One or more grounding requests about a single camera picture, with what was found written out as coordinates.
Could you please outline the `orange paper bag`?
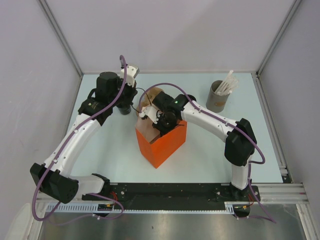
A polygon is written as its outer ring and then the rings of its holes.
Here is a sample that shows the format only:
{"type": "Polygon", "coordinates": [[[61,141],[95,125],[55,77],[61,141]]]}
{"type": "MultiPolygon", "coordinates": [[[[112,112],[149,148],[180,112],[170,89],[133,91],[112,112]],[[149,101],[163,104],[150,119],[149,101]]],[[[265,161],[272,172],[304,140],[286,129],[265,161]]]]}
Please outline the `orange paper bag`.
{"type": "Polygon", "coordinates": [[[149,118],[141,119],[138,117],[135,132],[141,154],[157,169],[185,143],[188,124],[184,120],[179,120],[177,127],[150,144],[150,141],[160,134],[157,129],[152,127],[152,123],[149,118]]]}

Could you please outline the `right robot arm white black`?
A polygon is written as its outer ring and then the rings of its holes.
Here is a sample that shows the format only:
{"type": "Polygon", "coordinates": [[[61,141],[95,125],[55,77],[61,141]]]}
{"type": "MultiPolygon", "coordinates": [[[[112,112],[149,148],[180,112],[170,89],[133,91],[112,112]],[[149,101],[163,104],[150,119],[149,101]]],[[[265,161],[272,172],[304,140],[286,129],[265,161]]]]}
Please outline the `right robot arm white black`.
{"type": "Polygon", "coordinates": [[[144,113],[163,135],[177,127],[178,121],[185,121],[218,137],[224,143],[224,157],[231,163],[231,196],[237,201],[248,196],[249,161],[257,144],[248,120],[222,117],[197,104],[191,95],[179,94],[173,98],[164,92],[156,95],[144,113]]]}

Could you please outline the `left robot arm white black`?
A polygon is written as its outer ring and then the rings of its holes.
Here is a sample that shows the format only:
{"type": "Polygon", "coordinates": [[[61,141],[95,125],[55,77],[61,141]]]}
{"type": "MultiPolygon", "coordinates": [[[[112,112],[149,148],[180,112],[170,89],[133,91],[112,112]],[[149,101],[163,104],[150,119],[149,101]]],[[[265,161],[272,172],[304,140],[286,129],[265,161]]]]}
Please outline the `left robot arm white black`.
{"type": "Polygon", "coordinates": [[[102,72],[87,99],[78,109],[75,122],[62,142],[43,164],[34,163],[30,174],[36,191],[42,192],[59,203],[67,204],[75,197],[93,193],[98,199],[110,196],[108,178],[92,173],[88,176],[72,176],[72,168],[90,138],[105,123],[117,107],[125,115],[131,110],[139,69],[132,65],[120,73],[102,72]]]}

